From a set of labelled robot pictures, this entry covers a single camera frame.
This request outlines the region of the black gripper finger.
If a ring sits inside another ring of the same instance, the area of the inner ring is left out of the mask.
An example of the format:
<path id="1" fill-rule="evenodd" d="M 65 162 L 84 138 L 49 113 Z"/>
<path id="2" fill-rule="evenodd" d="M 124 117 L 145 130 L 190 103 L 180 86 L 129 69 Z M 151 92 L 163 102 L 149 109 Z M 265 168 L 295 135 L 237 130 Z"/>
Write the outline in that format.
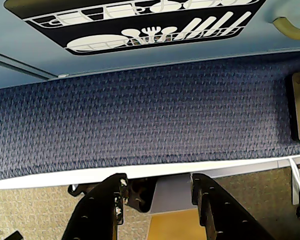
<path id="1" fill-rule="evenodd" d="M 116 240 L 124 222 L 128 178 L 116 173 L 95 185 L 78 202 L 62 235 L 63 240 Z"/>
<path id="2" fill-rule="evenodd" d="M 192 174 L 191 201 L 208 240 L 273 240 L 274 237 L 222 186 Z"/>

